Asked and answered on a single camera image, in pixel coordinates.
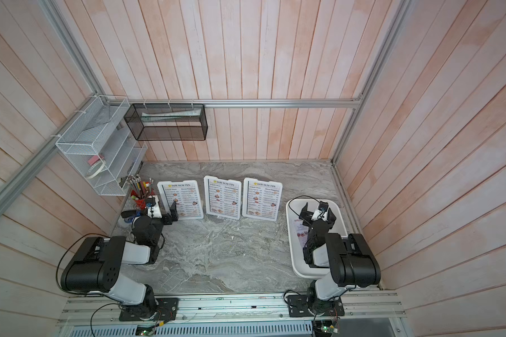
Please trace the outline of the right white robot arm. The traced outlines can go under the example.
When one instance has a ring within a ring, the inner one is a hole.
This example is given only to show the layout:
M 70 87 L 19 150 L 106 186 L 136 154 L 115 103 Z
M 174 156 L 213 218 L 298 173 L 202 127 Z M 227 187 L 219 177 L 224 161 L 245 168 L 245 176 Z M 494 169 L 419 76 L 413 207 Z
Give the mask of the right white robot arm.
M 298 213 L 308 228 L 302 247 L 305 264 L 313 269 L 328 269 L 308 288 L 306 304 L 311 313 L 324 315 L 336 311 L 341 295 L 349 286 L 366 288 L 378 285 L 381 269 L 362 234 L 346 237 L 333 231 L 337 216 L 329 203 L 319 201 L 315 211 L 306 203 Z

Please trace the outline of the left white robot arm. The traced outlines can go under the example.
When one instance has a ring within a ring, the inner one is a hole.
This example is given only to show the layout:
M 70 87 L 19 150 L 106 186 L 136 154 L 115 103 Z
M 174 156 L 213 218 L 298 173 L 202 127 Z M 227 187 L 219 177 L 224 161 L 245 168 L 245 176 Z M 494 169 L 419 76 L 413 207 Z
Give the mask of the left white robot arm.
M 121 213 L 132 222 L 134 241 L 125 236 L 81 238 L 81 245 L 56 282 L 66 293 L 87 296 L 98 293 L 115 300 L 122 321 L 150 320 L 160 311 L 153 288 L 121 272 L 123 265 L 151 265 L 164 246 L 162 229 L 179 219 L 177 203 L 163 212 L 154 197 L 146 208 Z

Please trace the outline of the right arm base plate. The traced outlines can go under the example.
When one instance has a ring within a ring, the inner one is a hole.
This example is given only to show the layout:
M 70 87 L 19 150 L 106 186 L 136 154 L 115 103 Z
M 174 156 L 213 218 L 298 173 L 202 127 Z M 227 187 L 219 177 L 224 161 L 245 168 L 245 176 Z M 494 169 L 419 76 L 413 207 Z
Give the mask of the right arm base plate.
M 300 294 L 285 295 L 291 317 L 343 317 L 344 306 L 340 297 L 330 300 L 319 300 L 315 296 Z

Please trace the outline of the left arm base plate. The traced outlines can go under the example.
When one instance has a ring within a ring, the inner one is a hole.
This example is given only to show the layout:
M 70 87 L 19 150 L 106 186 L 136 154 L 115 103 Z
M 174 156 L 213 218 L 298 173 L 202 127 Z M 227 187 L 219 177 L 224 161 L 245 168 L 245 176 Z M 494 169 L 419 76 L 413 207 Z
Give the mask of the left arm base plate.
M 120 322 L 163 321 L 176 319 L 178 298 L 155 298 L 136 306 L 123 306 L 119 314 Z

